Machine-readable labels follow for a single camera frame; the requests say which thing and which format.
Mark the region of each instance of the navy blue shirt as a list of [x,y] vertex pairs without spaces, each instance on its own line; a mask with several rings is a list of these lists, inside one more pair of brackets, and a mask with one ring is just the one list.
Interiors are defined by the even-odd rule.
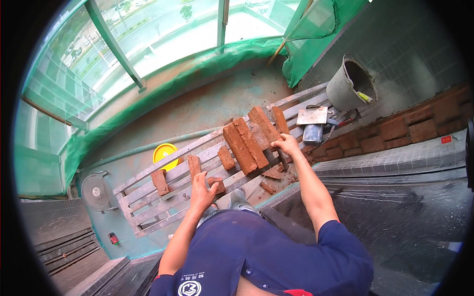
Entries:
[[280,296],[367,295],[374,267],[365,247],[336,220],[318,243],[295,243],[250,211],[225,210],[196,229],[184,266],[160,275],[150,296],[233,296],[242,275]]

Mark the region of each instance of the metal bucket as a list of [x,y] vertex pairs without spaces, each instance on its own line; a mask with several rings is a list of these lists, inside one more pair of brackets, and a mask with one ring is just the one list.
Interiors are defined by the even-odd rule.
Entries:
[[372,76],[351,54],[343,56],[342,65],[329,81],[326,93],[339,111],[371,105],[378,99]]

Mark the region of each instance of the tiled floor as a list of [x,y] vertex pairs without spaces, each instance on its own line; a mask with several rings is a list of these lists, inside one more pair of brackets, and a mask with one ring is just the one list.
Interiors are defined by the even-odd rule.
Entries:
[[321,162],[314,167],[318,176],[375,175],[385,172],[448,167],[465,162],[466,131],[452,134],[450,143],[442,144],[441,137],[408,146]]

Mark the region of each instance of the brick stack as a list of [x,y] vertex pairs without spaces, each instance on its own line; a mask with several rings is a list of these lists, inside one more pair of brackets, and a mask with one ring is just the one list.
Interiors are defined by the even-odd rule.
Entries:
[[450,88],[415,107],[376,120],[330,139],[322,146],[303,149],[312,162],[383,151],[451,134],[467,127],[474,116],[472,91],[467,84]]

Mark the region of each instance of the yellow bucket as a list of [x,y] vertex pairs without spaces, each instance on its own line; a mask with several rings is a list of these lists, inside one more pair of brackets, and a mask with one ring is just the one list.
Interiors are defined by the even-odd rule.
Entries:
[[[173,144],[169,143],[164,143],[159,145],[156,149],[155,152],[153,152],[153,163],[157,163],[166,156],[178,151],[178,148],[174,146]],[[169,171],[172,168],[176,167],[178,164],[182,163],[183,158],[178,158],[177,160],[165,165],[164,167],[161,168],[161,170],[166,170]]]

